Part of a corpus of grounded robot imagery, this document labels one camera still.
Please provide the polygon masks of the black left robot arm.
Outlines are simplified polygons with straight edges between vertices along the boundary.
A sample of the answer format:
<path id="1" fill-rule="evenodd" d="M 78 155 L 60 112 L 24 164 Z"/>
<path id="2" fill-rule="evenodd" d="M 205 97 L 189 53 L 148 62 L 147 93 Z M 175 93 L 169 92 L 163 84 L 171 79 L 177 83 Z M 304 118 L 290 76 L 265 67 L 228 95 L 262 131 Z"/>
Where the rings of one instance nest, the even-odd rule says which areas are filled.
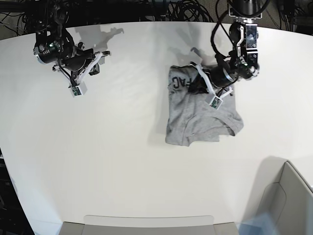
<path id="1" fill-rule="evenodd" d="M 227 10 L 218 17 L 210 38 L 217 65 L 207 70 L 200 69 L 188 88 L 191 94 L 212 94 L 217 91 L 217 97 L 221 98 L 239 79 L 249 80 L 259 73 L 258 24 L 254 21 L 262 18 L 269 1 L 262 4 L 260 0 L 229 0 L 227 4 Z M 223 26 L 222 21 L 226 16 L 235 18 L 226 32 L 232 43 L 228 56 L 218 51 L 214 41 L 217 29 Z"/>

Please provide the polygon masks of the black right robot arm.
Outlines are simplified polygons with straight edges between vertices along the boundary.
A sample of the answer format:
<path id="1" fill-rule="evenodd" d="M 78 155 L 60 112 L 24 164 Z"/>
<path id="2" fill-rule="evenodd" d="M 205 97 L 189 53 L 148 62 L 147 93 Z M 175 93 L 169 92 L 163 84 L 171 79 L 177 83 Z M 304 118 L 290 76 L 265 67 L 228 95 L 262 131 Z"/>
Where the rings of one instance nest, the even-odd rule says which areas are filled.
<path id="1" fill-rule="evenodd" d="M 53 70 L 60 71 L 70 87 L 76 87 L 86 74 L 98 74 L 98 61 L 111 52 L 95 52 L 92 48 L 85 49 L 82 42 L 75 44 L 66 29 L 68 19 L 69 10 L 62 0 L 48 0 L 44 16 L 37 20 L 33 53 L 43 64 L 55 63 Z"/>

